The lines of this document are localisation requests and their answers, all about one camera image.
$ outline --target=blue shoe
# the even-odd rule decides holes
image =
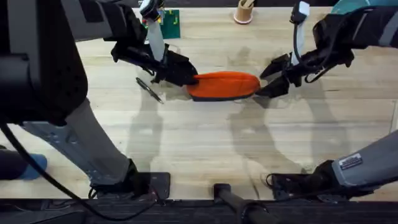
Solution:
[[[38,165],[43,169],[46,170],[47,168],[47,158],[41,154],[31,154],[30,155]],[[40,177],[40,174],[30,165],[26,167],[25,172],[18,177],[20,180],[34,180]]]

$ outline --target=black mount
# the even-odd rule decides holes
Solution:
[[[271,215],[266,206],[255,200],[244,200],[231,193],[229,184],[215,184],[213,186],[215,203],[226,203],[236,214],[238,223],[247,224],[288,224]]]
[[[114,185],[93,185],[98,192],[97,197],[108,198],[112,195],[131,194],[138,198],[154,191],[160,200],[165,200],[170,195],[170,174],[168,172],[138,172],[133,161],[123,182]]]
[[[332,168],[333,161],[320,164],[312,174],[272,174],[269,188],[276,200],[299,197],[309,201],[346,202],[373,190],[341,186]]]

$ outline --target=black pen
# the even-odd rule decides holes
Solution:
[[[160,99],[160,97],[159,97],[153,90],[151,90],[151,88],[149,88],[149,86],[147,86],[147,85],[144,83],[144,81],[142,81],[142,80],[141,80],[140,78],[138,78],[138,77],[136,78],[136,80],[137,80],[138,85],[141,86],[141,88],[143,88],[144,90],[148,91],[148,93],[149,93],[153,98],[155,98],[159,103],[164,104],[163,101],[162,101],[162,99]]]

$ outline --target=green circuit board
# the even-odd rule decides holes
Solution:
[[[160,11],[160,29],[163,39],[181,38],[180,33],[180,11],[176,9]]]

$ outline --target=robotic hand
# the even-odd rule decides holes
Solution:
[[[349,67],[354,60],[351,49],[381,46],[398,48],[398,7],[373,6],[344,15],[328,14],[313,28],[317,49],[300,56],[297,50],[297,26],[305,19],[297,8],[294,52],[272,61],[261,78],[280,72],[280,76],[256,94],[274,98],[289,92],[293,83],[302,85],[318,80],[337,65]],[[292,55],[298,64],[292,64]],[[398,180],[398,131],[349,156],[319,165],[313,174],[271,174],[267,183],[275,199],[306,198],[340,201],[373,193],[380,186]]]

